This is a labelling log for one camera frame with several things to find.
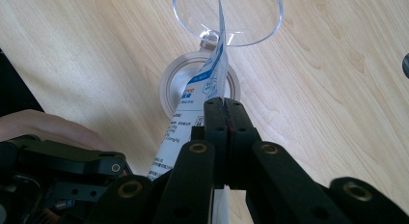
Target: metal pin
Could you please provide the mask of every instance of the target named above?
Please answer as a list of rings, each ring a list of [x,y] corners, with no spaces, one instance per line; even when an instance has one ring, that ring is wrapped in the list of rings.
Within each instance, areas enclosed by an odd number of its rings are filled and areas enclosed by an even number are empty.
[[[261,149],[263,152],[265,152],[266,154],[276,154],[279,149],[277,149],[277,147],[273,146],[273,145],[262,145]]]
[[[142,188],[142,184],[138,181],[125,182],[118,188],[118,195],[122,198],[132,198],[138,195]]]
[[[347,182],[343,185],[342,188],[343,191],[346,192],[346,194],[362,202],[367,202],[372,199],[372,194],[355,182]]]
[[[207,151],[207,146],[204,144],[193,144],[189,147],[190,152],[201,154]]]
[[[119,164],[113,164],[111,170],[112,172],[117,173],[121,170],[121,166]]]

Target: light wood surface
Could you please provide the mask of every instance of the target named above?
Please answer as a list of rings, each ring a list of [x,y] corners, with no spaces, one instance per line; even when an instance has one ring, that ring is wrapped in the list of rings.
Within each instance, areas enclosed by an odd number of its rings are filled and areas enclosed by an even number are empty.
[[[228,49],[253,124],[315,181],[359,178],[409,212],[409,0],[283,1],[277,34]],[[172,0],[0,0],[0,48],[47,113],[146,175],[169,124],[160,77],[199,40]],[[242,197],[231,223],[250,222]]]

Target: wood grain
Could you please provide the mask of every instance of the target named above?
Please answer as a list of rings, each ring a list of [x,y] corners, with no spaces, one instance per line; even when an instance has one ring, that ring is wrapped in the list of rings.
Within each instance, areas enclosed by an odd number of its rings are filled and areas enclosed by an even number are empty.
[[[262,138],[322,184],[352,176],[409,212],[409,0],[283,0],[265,42],[229,48]],[[199,49],[172,0],[0,0],[0,47],[41,106],[87,126],[145,175],[169,123],[160,77]],[[231,223],[248,223],[243,193]]]

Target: paper label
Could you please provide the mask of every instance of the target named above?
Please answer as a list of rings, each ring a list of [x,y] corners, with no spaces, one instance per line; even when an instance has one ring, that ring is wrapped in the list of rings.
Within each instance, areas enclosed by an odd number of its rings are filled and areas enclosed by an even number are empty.
[[[173,169],[181,147],[190,141],[192,126],[204,125],[204,103],[215,97],[223,97],[228,75],[226,32],[222,5],[219,0],[218,43],[202,68],[187,83],[171,124],[150,168],[148,178],[155,180]]]

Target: human hand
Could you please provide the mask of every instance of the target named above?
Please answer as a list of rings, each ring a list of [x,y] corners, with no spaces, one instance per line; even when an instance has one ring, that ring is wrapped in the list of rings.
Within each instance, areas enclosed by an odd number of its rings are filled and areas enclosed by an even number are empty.
[[[24,110],[0,117],[0,142],[25,134],[90,150],[114,151],[96,132],[58,116]]]

